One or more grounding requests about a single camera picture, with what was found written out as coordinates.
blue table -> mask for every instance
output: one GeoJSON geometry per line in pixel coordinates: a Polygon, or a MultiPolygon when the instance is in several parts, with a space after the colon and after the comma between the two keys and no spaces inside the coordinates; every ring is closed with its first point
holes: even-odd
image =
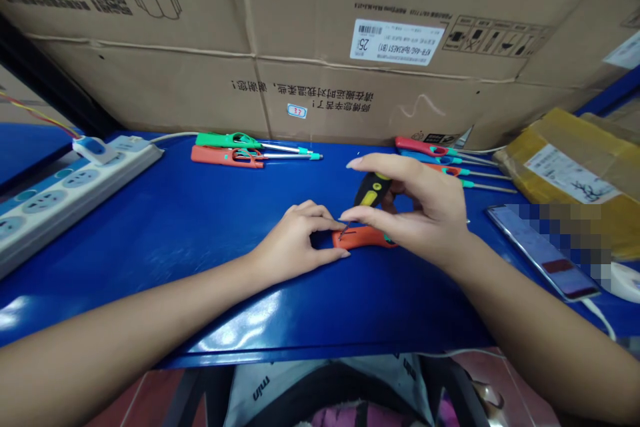
{"type": "MultiPolygon", "coordinates": [[[[0,282],[0,345],[245,254],[293,203],[311,198],[338,216],[352,204],[363,176],[345,164],[366,153],[393,151],[300,144],[324,159],[269,161],[256,171],[194,163],[192,145],[189,137],[162,143],[162,159],[0,282]]],[[[470,229],[539,282],[483,212],[498,203],[526,203],[524,197],[484,190],[466,195],[470,229]]],[[[315,242],[327,247],[331,240],[325,235],[315,242]]],[[[606,292],[595,302],[619,336],[640,334],[640,305],[606,292]]],[[[574,308],[602,328],[582,305],[574,308]]],[[[367,247],[236,306],[161,366],[493,344],[460,289],[437,268],[401,248],[367,247]]]]}
{"type": "Polygon", "coordinates": [[[58,127],[0,123],[0,193],[69,150],[71,138],[58,127]]]}

white cable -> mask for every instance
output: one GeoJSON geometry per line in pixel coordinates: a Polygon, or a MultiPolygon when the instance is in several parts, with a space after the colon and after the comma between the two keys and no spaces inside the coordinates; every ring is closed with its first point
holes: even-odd
{"type": "Polygon", "coordinates": [[[156,143],[162,140],[167,140],[174,137],[185,137],[187,135],[198,135],[200,132],[179,132],[179,133],[169,133],[168,135],[162,135],[162,137],[156,137],[153,140],[149,140],[151,143],[156,143]]]}
{"type": "Polygon", "coordinates": [[[609,338],[611,338],[611,340],[613,340],[615,342],[616,341],[616,337],[615,337],[615,332],[613,331],[613,327],[611,327],[611,324],[609,323],[609,321],[605,317],[605,314],[602,313],[602,310],[600,310],[598,308],[598,306],[595,305],[593,303],[593,300],[591,300],[591,299],[582,299],[582,303],[585,304],[586,308],[588,308],[589,310],[591,310],[593,312],[593,315],[595,315],[596,317],[598,317],[602,321],[602,323],[607,328],[607,332],[609,333],[609,338]]]}
{"type": "Polygon", "coordinates": [[[418,353],[418,355],[422,355],[424,357],[431,357],[431,358],[446,358],[446,357],[452,357],[452,356],[457,355],[457,354],[464,354],[465,352],[480,352],[481,354],[487,354],[487,355],[490,355],[492,357],[498,357],[498,358],[501,358],[501,359],[506,359],[506,357],[504,357],[504,355],[495,354],[494,352],[490,352],[489,350],[484,350],[484,349],[449,350],[448,352],[445,352],[444,354],[424,354],[424,353],[420,352],[420,353],[418,353]]]}
{"type": "Polygon", "coordinates": [[[488,150],[464,150],[464,149],[456,149],[456,150],[462,153],[491,153],[498,150],[502,150],[505,147],[506,145],[503,145],[502,147],[496,147],[495,149],[488,149],[488,150]]]}

black and yellow screwdriver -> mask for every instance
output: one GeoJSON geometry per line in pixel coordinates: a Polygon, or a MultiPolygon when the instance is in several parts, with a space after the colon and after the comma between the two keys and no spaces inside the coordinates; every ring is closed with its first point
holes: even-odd
{"type": "MultiPolygon", "coordinates": [[[[376,207],[382,199],[387,195],[389,187],[391,187],[392,180],[389,177],[385,177],[382,173],[369,172],[362,179],[358,193],[355,194],[355,200],[353,206],[366,205],[368,207],[376,207]]],[[[345,234],[351,222],[347,224],[342,231],[338,240],[345,234]]]]}

plug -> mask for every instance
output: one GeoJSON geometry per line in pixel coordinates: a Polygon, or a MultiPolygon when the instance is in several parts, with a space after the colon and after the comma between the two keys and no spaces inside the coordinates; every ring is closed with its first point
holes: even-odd
{"type": "Polygon", "coordinates": [[[94,165],[104,165],[118,156],[118,152],[96,137],[73,139],[73,150],[94,165]]]}

power strip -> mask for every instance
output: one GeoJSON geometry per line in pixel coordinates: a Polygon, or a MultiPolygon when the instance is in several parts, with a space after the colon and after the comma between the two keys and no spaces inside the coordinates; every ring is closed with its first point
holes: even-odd
{"type": "Polygon", "coordinates": [[[80,159],[0,204],[0,279],[155,163],[163,153],[140,137],[109,142],[105,165],[80,159]]]}

